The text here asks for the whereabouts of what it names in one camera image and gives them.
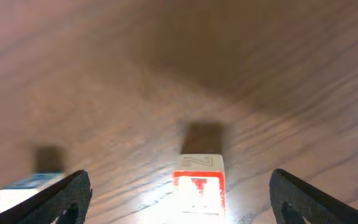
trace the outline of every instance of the red and white box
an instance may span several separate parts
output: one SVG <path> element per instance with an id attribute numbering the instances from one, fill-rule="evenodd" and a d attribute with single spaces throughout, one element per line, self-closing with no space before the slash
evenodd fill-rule
<path id="1" fill-rule="evenodd" d="M 226 189 L 219 154 L 182 154 L 173 172 L 180 223 L 224 223 Z"/>

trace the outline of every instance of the black object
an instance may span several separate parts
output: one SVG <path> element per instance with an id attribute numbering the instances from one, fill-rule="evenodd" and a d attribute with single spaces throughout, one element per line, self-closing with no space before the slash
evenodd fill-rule
<path id="1" fill-rule="evenodd" d="M 358 210 L 282 169 L 270 179 L 270 202 L 278 224 L 358 224 Z"/>
<path id="2" fill-rule="evenodd" d="M 92 197 L 88 173 L 79 170 L 15 207 L 0 213 L 0 223 L 84 223 Z"/>

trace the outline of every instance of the brown wood grain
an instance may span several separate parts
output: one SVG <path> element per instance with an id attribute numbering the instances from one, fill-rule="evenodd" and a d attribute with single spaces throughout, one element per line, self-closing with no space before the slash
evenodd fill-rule
<path id="1" fill-rule="evenodd" d="M 231 223 L 275 223 L 278 167 L 358 209 L 358 1 L 0 1 L 0 187 L 57 148 L 87 223 L 158 223 L 214 142 Z"/>

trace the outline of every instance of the small box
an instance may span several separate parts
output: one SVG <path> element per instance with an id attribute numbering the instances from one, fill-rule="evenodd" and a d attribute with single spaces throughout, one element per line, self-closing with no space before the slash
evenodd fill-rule
<path id="1" fill-rule="evenodd" d="M 38 173 L 4 187 L 0 190 L 0 213 L 31 198 L 64 177 L 60 172 Z"/>
<path id="2" fill-rule="evenodd" d="M 173 185 L 179 223 L 224 223 L 226 188 L 221 155 L 180 155 Z"/>

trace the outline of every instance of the wooden table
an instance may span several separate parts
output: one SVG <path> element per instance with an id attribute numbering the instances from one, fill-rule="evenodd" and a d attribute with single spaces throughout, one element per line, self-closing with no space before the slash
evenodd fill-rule
<path id="1" fill-rule="evenodd" d="M 216 148 L 233 223 L 278 167 L 358 209 L 358 1 L 0 0 L 0 187 L 85 169 L 87 223 L 160 223 Z"/>

